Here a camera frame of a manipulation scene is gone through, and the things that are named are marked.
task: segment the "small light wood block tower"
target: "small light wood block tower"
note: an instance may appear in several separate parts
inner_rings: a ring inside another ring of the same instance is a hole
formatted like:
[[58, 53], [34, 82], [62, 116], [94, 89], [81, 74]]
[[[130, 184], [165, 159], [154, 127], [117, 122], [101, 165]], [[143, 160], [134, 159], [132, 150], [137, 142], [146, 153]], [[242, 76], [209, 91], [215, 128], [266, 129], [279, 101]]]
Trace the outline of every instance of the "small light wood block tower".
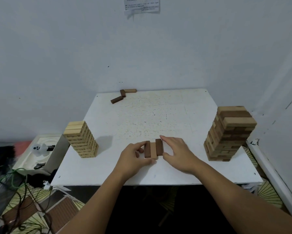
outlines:
[[256, 121], [245, 107], [218, 107], [203, 144], [209, 161], [230, 161], [255, 126]]
[[80, 157], [96, 157], [98, 144], [85, 121], [69, 122], [64, 136]]

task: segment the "white table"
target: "white table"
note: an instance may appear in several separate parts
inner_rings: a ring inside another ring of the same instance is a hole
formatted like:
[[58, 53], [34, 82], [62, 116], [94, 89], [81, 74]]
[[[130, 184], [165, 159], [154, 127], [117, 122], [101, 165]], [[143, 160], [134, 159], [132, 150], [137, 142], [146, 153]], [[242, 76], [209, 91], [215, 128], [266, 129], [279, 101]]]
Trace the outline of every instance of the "white table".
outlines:
[[[51, 185], [58, 188], [101, 185], [129, 143], [154, 142], [160, 134], [183, 138], [197, 157], [234, 183], [262, 182], [242, 147], [229, 162], [208, 161], [203, 142], [217, 106], [206, 89], [137, 92], [111, 104], [110, 100], [118, 96], [119, 92], [97, 94], [84, 118], [99, 144], [97, 157], [80, 158], [70, 146]], [[165, 142], [164, 151], [172, 154]], [[162, 156], [155, 165], [142, 168], [126, 182], [126, 185], [190, 184], [201, 182], [174, 169]]]

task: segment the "hand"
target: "hand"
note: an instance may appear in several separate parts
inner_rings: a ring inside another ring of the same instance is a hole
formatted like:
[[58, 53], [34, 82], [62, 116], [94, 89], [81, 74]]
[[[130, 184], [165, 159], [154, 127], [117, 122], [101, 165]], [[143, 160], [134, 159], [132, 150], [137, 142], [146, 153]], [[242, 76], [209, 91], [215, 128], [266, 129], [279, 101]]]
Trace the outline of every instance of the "hand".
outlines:
[[114, 167], [114, 172], [119, 173], [125, 181], [136, 175], [142, 167], [156, 163], [156, 160], [151, 158], [139, 159], [138, 152], [144, 152], [141, 147], [145, 143], [146, 141], [136, 144], [131, 143], [120, 154], [119, 160]]
[[183, 139], [175, 137], [165, 137], [160, 135], [160, 138], [165, 141], [173, 150], [174, 155], [163, 153], [164, 160], [166, 160], [172, 167], [184, 173], [193, 174], [197, 162], [200, 161], [192, 151], [189, 150]]

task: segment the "white label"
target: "white label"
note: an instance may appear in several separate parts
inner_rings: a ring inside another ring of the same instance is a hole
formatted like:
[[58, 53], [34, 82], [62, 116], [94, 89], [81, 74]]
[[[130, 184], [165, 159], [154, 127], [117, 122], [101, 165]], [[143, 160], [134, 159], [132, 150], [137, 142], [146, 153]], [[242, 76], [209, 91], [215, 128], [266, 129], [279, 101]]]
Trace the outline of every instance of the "white label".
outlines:
[[125, 14], [159, 11], [159, 0], [125, 0]]

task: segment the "pink fabric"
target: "pink fabric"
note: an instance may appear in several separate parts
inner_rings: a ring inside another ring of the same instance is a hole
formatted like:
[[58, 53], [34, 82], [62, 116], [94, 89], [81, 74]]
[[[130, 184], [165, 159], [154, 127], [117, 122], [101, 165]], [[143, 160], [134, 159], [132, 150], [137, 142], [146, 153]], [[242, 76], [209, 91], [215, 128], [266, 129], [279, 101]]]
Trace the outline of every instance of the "pink fabric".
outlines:
[[29, 147], [31, 141], [21, 141], [14, 144], [15, 157], [20, 157], [23, 152]]

